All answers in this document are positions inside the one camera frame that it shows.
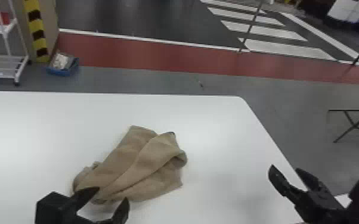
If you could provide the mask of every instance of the tripod leg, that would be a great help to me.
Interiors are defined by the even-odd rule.
[[[350,133],[350,131],[355,129],[355,125],[351,126],[350,128],[348,128],[348,130],[346,130],[340,137],[338,137],[337,139],[335,139],[333,142],[337,143],[339,140],[341,140],[341,138],[343,138],[347,133]]]
[[[347,133],[350,133],[350,131],[354,130],[356,127],[359,127],[359,121],[354,123],[348,130],[346,130],[340,137],[334,140],[334,143],[337,143],[341,138],[343,138]]]

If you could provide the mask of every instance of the floor marking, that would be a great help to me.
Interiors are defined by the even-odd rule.
[[[351,56],[352,58],[356,58],[359,54],[354,51],[353,49],[347,47],[343,43],[337,41],[336,39],[330,37],[329,35],[323,33],[322,31],[316,29],[315,27],[311,26],[310,24],[304,22],[300,18],[297,18],[294,15],[289,13],[281,13],[283,16],[287,17],[289,20],[294,21],[295,23],[299,24],[300,26],[304,27],[305,29],[309,30],[310,32],[314,33],[318,37],[322,38],[323,40],[327,41],[328,43],[332,44],[340,51],[346,53],[347,55]]]
[[[240,31],[240,32],[247,32],[249,25],[248,24],[242,24],[242,23],[234,23],[230,21],[221,21],[227,28],[234,31]],[[295,39],[299,41],[308,41],[305,38],[303,38],[301,35],[297,34],[293,31],[288,30],[280,30],[280,29],[273,29],[273,28],[267,28],[262,26],[253,26],[250,30],[251,33],[259,34],[259,35],[265,35],[265,36],[273,36],[277,38],[286,38],[286,39]]]
[[[256,12],[256,10],[257,10],[257,8],[255,8],[255,7],[250,7],[247,5],[240,5],[240,4],[230,3],[230,2],[222,2],[222,1],[216,1],[216,0],[200,0],[200,1],[204,2],[204,3],[212,4],[212,5],[218,5],[218,6],[228,7],[228,8],[236,8],[239,10],[251,11],[253,13]],[[263,10],[260,10],[260,13],[266,14],[266,12]]]
[[[246,40],[245,46],[251,51],[336,61],[335,58],[324,52],[322,49],[310,48],[307,46],[296,46],[251,39]]]
[[[228,46],[214,46],[214,45],[205,45],[199,43],[188,43],[188,42],[179,42],[179,41],[167,41],[161,39],[152,39],[152,38],[139,38],[137,36],[125,36],[125,35],[115,35],[111,33],[97,33],[90,31],[82,31],[82,30],[73,30],[73,29],[63,29],[60,28],[61,33],[73,33],[80,35],[88,35],[88,36],[100,36],[104,38],[118,38],[118,39],[127,39],[133,41],[146,41],[146,42],[155,42],[155,43],[167,43],[173,45],[182,45],[182,46],[194,46],[197,48],[210,48],[210,49],[218,49],[218,50],[227,50],[227,51],[239,51],[239,48],[231,48]],[[242,52],[249,52],[247,49],[242,49]]]
[[[222,10],[219,8],[208,8],[208,9],[215,15],[221,15],[221,16],[231,17],[231,18],[240,18],[242,20],[252,20],[253,19],[253,15],[251,15],[251,14],[237,13],[237,12],[232,12],[229,10]],[[264,16],[257,16],[256,22],[284,26],[284,24],[280,23],[278,20],[276,20],[274,18],[270,18],[270,17],[264,17]]]

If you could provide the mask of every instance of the red floor stripe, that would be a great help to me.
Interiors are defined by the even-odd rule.
[[[359,66],[282,55],[242,53],[60,33],[60,51],[82,66],[227,74],[359,84]]]

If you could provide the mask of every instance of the white crosswalk stripe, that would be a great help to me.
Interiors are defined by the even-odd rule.
[[[240,5],[240,4],[230,3],[230,2],[222,2],[222,1],[217,1],[217,0],[200,0],[200,1],[204,2],[204,3],[212,4],[212,5],[218,5],[218,6],[228,7],[228,8],[236,8],[238,10],[251,11],[253,13],[256,12],[256,10],[257,10],[256,7],[250,7],[247,5]],[[266,12],[263,10],[260,10],[260,13],[266,14]]]
[[[240,32],[247,32],[249,25],[248,24],[242,24],[242,23],[234,23],[230,21],[221,21],[227,28],[234,31],[240,31]],[[308,41],[305,38],[303,38],[301,35],[288,30],[280,30],[280,29],[273,29],[268,27],[262,27],[262,26],[253,26],[250,30],[251,33],[259,34],[259,35],[265,35],[265,36],[273,36],[277,38],[285,38],[285,39],[295,39],[299,41]]]
[[[252,11],[255,12],[256,8],[247,7],[245,5],[233,4],[229,2],[217,1],[217,0],[201,0],[201,1],[209,4],[206,5],[207,8],[214,15],[220,16],[221,22],[228,30],[246,33],[247,30],[250,28],[250,22],[245,20],[249,20],[249,21],[253,20],[253,13],[249,13],[249,12],[240,13],[240,11],[236,11],[232,9],[237,8],[239,10],[248,10],[250,12]],[[226,7],[226,9],[223,10],[222,8],[214,7],[214,5],[220,7]],[[251,35],[249,36],[249,39],[247,39],[245,42],[245,46],[249,50],[255,52],[264,52],[269,54],[280,54],[280,55],[289,55],[296,57],[317,58],[322,60],[338,61],[337,59],[335,59],[333,56],[323,51],[322,49],[311,47],[312,43],[309,43],[307,38],[304,37],[305,35],[302,36],[303,34],[301,35],[289,29],[283,29],[283,27],[285,28],[286,26],[282,23],[284,22],[284,20],[280,19],[279,17],[276,17],[280,20],[278,21],[276,18],[270,17],[272,15],[274,15],[272,12],[270,13],[265,12],[264,14],[260,13],[260,15],[257,16],[256,22],[258,24],[252,27],[252,29],[250,30]],[[327,36],[324,36],[320,32],[311,29],[310,27],[308,27],[308,25],[301,22],[301,20],[296,18],[295,16],[285,13],[282,13],[282,15],[287,17],[289,20],[292,20],[293,22],[299,24],[300,26],[308,29],[314,34],[318,35],[320,38],[323,38],[326,41],[330,42],[335,47],[341,49],[340,44],[338,44],[339,45],[338,46],[337,44],[335,44],[335,41],[332,41],[332,39],[327,38]],[[352,51],[347,51],[347,50],[349,49],[347,49],[346,47],[343,47],[341,49],[341,51],[344,51],[351,56],[355,54],[354,52],[352,53]]]
[[[232,12],[229,10],[222,10],[219,8],[211,8],[211,7],[209,7],[208,9],[215,15],[221,15],[221,16],[231,17],[231,18],[240,18],[242,20],[252,20],[253,19],[253,15],[251,15],[251,14]],[[269,24],[274,24],[274,25],[278,25],[278,26],[284,26],[284,24],[280,23],[278,20],[276,20],[274,18],[270,18],[270,17],[265,17],[265,16],[257,16],[256,21],[259,23],[269,23]]]
[[[331,55],[324,52],[322,49],[310,48],[307,46],[296,46],[296,45],[289,45],[284,43],[273,43],[273,42],[258,41],[252,39],[246,40],[245,46],[250,50],[257,52],[283,54],[283,55],[291,55],[291,56],[307,57],[307,58],[318,58],[318,59],[325,59],[332,61],[336,60]]]

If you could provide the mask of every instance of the crumpled cloth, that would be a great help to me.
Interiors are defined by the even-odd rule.
[[[131,126],[120,144],[102,162],[85,167],[73,181],[73,191],[98,186],[93,203],[104,204],[128,197],[144,201],[182,185],[180,170],[187,163],[173,132],[158,135]]]

